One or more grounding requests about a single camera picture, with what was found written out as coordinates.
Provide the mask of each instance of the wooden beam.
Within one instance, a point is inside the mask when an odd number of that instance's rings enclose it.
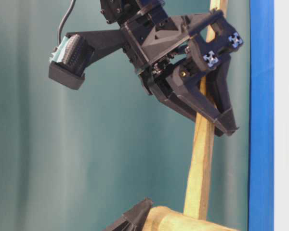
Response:
[[[233,229],[187,217],[167,207],[150,210],[143,231],[235,231]]]
[[[210,9],[222,9],[226,15],[228,0],[211,0]],[[215,33],[208,29],[207,41],[213,40]],[[200,91],[206,92],[206,78],[200,84]],[[209,206],[211,161],[214,142],[214,125],[197,114],[191,167],[189,170],[185,196],[184,214],[195,219],[206,220]]]

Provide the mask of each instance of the white panel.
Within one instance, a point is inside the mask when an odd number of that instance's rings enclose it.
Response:
[[[275,0],[274,187],[275,231],[289,230],[289,0]]]

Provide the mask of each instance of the hole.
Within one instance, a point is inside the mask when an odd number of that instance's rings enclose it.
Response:
[[[203,38],[203,40],[207,41],[207,33],[209,31],[209,26],[205,27],[203,30],[201,30],[200,35]]]

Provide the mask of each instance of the wooden stick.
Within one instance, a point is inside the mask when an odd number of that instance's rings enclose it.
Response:
[[[210,9],[218,8],[226,15],[228,0],[211,0]],[[207,41],[213,40],[215,33],[208,29]],[[200,84],[200,91],[206,92],[206,78]],[[189,170],[185,196],[184,214],[195,219],[206,220],[209,206],[211,161],[214,142],[214,125],[197,114],[191,167]]]
[[[143,231],[235,231],[204,220],[196,220],[167,207],[150,210]]]

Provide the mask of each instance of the black 3d-printed part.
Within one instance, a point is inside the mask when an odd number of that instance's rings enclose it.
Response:
[[[152,205],[150,199],[141,201],[103,231],[141,231]]]
[[[62,63],[51,63],[50,78],[75,89],[85,67],[122,48],[148,95],[193,121],[202,114],[218,136],[236,131],[226,77],[230,53],[243,40],[222,11],[168,17],[162,0],[100,1],[107,22],[120,29],[67,33],[71,44]],[[200,35],[208,26],[210,42]],[[173,63],[179,54],[185,57]],[[199,91],[204,76],[214,103]]]

